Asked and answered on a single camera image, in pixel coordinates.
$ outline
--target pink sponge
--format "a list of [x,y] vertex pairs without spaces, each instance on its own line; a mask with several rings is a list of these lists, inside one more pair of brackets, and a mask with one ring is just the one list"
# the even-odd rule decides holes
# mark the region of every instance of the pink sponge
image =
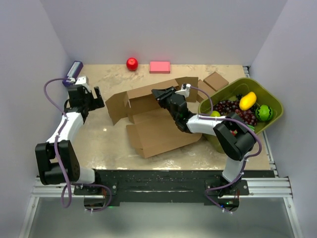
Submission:
[[168,61],[151,61],[150,73],[170,73],[170,62]]

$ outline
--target green container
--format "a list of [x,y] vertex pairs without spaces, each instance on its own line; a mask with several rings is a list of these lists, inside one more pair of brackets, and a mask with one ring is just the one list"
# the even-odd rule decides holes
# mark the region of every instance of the green container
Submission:
[[[211,100],[214,105],[223,100],[235,101],[237,99],[237,94],[242,93],[242,95],[245,96],[249,92],[254,92],[256,94],[256,103],[258,106],[268,105],[273,109],[273,118],[270,121],[259,121],[255,126],[255,133],[259,134],[282,116],[283,106],[279,100],[266,91],[258,82],[251,78],[239,78],[221,90],[217,91],[214,95],[212,95]],[[198,113],[209,114],[210,112],[210,102],[209,99],[206,99],[200,103],[198,107]],[[204,134],[204,136],[219,153],[224,153],[216,136],[207,134]]]

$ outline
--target yellow fruit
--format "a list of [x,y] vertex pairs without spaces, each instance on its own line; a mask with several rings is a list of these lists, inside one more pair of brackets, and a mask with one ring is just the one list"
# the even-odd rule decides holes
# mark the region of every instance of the yellow fruit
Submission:
[[211,117],[220,117],[220,113],[217,111],[213,111],[210,116]]
[[239,107],[241,110],[246,111],[254,105],[257,101],[257,96],[254,92],[248,93],[246,96],[241,98]]

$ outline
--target open cardboard box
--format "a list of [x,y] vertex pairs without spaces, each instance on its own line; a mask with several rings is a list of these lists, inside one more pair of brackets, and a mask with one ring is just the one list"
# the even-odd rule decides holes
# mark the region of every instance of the open cardboard box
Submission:
[[[109,116],[115,125],[121,118],[128,117],[127,125],[130,144],[148,158],[198,141],[201,134],[181,132],[168,110],[160,108],[151,90],[169,87],[179,88],[183,83],[198,87],[197,77],[182,77],[155,83],[141,88],[114,94],[106,101]],[[197,91],[191,89],[187,102],[196,102]]]

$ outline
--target red apple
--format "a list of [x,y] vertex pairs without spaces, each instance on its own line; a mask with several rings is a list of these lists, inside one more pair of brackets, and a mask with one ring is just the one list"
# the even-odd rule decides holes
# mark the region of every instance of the red apple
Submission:
[[129,58],[128,60],[127,60],[127,68],[128,68],[128,70],[130,70],[130,71],[136,71],[137,70],[137,68],[138,68],[138,61],[137,61],[137,59],[135,59],[135,58]]

